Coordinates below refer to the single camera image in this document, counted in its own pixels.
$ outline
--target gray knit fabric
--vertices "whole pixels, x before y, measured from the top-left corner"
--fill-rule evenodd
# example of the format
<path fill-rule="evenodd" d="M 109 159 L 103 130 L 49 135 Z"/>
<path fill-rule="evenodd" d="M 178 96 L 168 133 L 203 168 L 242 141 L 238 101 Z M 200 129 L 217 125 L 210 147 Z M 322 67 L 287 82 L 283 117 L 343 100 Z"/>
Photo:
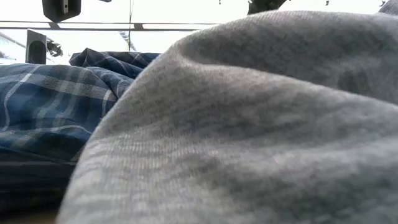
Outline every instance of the gray knit fabric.
<path fill-rule="evenodd" d="M 387 1 L 379 12 L 383 12 L 390 15 L 398 15 L 398 0 L 384 0 Z"/>
<path fill-rule="evenodd" d="M 397 104 L 396 17 L 197 32 L 102 120 L 58 223 L 398 223 Z"/>

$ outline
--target blue plaid fabric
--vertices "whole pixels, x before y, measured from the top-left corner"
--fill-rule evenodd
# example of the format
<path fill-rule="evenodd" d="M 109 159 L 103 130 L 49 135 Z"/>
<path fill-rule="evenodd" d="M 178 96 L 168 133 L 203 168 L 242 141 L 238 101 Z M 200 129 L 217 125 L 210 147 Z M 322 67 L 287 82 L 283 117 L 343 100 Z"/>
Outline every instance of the blue plaid fabric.
<path fill-rule="evenodd" d="M 86 49 L 73 66 L 0 66 L 0 213 L 60 202 L 95 127 L 156 56 Z"/>

